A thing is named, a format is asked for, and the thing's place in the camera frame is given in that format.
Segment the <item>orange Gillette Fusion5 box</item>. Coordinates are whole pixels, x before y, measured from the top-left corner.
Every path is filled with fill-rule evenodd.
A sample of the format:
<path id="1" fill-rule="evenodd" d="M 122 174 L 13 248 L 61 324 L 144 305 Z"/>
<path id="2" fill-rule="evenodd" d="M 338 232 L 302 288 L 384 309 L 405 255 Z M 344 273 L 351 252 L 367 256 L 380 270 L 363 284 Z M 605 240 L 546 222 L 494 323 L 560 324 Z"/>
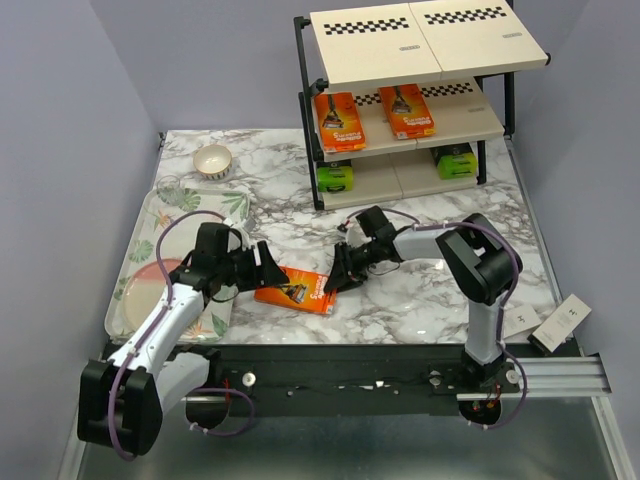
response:
<path id="1" fill-rule="evenodd" d="M 319 315 L 332 313 L 336 291 L 324 291 L 329 279 L 327 275 L 285 266 L 281 270 L 289 282 L 257 290 L 254 293 L 255 301 Z"/>

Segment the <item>black green razor box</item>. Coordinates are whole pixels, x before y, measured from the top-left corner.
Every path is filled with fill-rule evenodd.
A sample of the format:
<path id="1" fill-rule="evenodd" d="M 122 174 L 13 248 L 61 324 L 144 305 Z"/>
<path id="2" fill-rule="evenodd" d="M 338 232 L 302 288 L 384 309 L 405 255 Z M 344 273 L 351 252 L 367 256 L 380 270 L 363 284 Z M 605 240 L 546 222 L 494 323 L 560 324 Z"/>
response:
<path id="1" fill-rule="evenodd" d="M 470 178 L 476 175 L 478 161 L 469 143 L 434 147 L 430 152 L 441 179 Z"/>
<path id="2" fill-rule="evenodd" d="M 316 167 L 316 183 L 322 193 L 351 191 L 354 185 L 352 162 L 319 162 Z"/>

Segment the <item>beige black three-tier shelf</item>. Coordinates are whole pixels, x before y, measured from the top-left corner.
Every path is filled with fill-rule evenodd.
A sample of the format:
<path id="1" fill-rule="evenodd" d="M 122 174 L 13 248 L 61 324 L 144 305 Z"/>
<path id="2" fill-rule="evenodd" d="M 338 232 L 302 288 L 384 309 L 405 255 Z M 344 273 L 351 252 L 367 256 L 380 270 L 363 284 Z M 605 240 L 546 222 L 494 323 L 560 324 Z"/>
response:
<path id="1" fill-rule="evenodd" d="M 418 1 L 319 11 L 324 69 L 298 95 L 313 204 L 333 210 L 472 188 L 486 143 L 515 129 L 515 75 L 545 52 L 509 1 Z"/>

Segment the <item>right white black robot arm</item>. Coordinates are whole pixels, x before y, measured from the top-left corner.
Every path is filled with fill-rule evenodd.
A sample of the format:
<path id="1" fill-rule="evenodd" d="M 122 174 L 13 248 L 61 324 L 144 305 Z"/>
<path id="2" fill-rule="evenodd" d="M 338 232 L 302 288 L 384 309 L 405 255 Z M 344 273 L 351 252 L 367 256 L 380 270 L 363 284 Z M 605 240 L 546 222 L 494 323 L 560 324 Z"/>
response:
<path id="1" fill-rule="evenodd" d="M 359 287 L 368 279 L 371 267 L 381 262 L 443 260 L 469 304 L 461 382 L 474 392 L 493 384 L 506 358 L 505 306 L 522 270 L 513 247 L 479 213 L 459 222 L 432 226 L 414 223 L 397 229 L 384 209 L 372 206 L 350 215 L 340 230 L 347 231 L 351 220 L 357 222 L 368 241 L 359 246 L 342 241 L 334 246 L 324 291 Z"/>

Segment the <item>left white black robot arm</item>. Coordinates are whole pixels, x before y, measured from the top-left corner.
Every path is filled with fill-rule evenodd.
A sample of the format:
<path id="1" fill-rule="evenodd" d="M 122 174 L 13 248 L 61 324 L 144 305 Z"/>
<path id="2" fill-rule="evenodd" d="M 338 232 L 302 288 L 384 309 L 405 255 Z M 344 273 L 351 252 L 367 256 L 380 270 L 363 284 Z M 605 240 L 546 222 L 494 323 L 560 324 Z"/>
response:
<path id="1" fill-rule="evenodd" d="M 164 415 L 195 390 L 214 393 L 220 368 L 194 354 L 174 355 L 184 330 L 224 287 L 255 291 L 288 283 L 266 241 L 250 244 L 241 230 L 204 222 L 195 245 L 173 270 L 159 267 L 163 293 L 142 326 L 105 360 L 91 360 L 80 377 L 77 436 L 132 461 L 155 443 Z"/>

